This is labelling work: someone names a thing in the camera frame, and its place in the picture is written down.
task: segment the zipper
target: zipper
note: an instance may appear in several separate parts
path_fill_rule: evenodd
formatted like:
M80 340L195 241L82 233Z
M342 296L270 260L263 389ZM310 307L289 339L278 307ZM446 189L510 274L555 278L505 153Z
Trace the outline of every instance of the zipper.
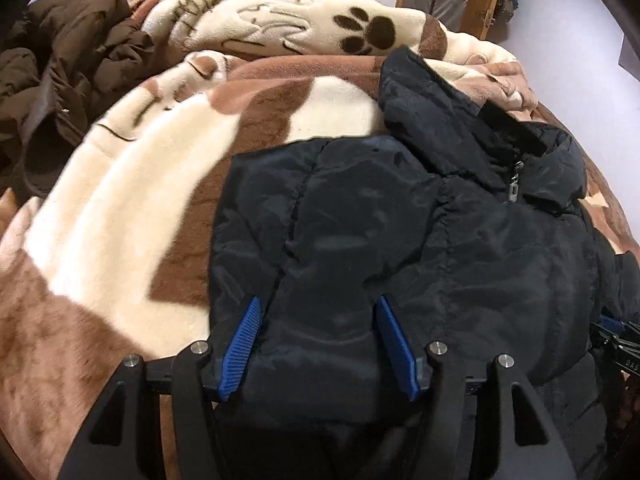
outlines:
M518 180L520 179L520 172L522 171L522 168L524 168L524 162L521 160L516 162L513 167L513 176L511 177L511 183L509 184L509 202L518 201L518 190L520 189L518 186Z

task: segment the jacket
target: jacket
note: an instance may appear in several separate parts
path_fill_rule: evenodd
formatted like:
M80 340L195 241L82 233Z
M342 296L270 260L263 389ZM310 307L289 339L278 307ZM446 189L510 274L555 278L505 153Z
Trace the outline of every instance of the jacket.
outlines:
M0 186L45 197L92 122L149 76L153 51L126 0L29 5L0 51Z
M592 478L606 417L589 323L639 319L639 271L578 202L575 141L479 108L408 49L386 59L379 103L390 135L233 160L212 236L210 323L236 316L247 294L265 314L221 416L406 427L413 408L373 328L373 305L392 295L421 342L445 342L468 376L513 356Z

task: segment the jacket hood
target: jacket hood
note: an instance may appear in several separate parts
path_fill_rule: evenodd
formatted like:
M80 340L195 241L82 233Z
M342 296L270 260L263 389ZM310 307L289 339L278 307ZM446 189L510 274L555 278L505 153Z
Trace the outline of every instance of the jacket hood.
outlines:
M522 161L519 186L525 200L565 210L585 195L582 155L569 133L519 122L492 102L479 107L407 47L387 57L378 102L387 126L406 137L402 142L430 171L460 174L496 191L504 189Z

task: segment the blanket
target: blanket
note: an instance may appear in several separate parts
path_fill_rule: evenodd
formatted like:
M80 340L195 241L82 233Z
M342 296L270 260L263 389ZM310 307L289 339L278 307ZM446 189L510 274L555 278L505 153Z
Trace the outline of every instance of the blanket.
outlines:
M27 202L0 240L0 428L36 480L56 477L126 354L161 358L207 337L210 232L234 154L386 133L376 98L387 49L345 56L340 38L349 27L337 21L349 23L354 36L364 31L335 16L364 29L386 16L401 34L388 49L408 42L452 91L478 105L491 99L520 120L544 120L509 52L450 33L419 11L370 0L286 0L287 9L305 7L316 28L292 40L281 27L278 42L270 18L259 21L272 0L246 0L244 7L229 0L231 7L208 20L212 4L197 34L193 22L181 25L191 18L171 17L179 1L136 2L171 67L94 123L46 201ZM241 9L257 13L264 44L221 40ZM228 28L220 28L223 20ZM285 35L302 55L282 47ZM249 60L257 52L287 55ZM168 477L176 478L164 405L162 424Z

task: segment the jacket sleeve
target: jacket sleeve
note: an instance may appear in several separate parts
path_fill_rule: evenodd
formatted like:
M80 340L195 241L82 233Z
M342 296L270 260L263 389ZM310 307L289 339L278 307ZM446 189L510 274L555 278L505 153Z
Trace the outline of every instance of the jacket sleeve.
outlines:
M616 254L595 227L593 238L600 286L596 304L600 312L618 321L640 322L640 269L633 253Z

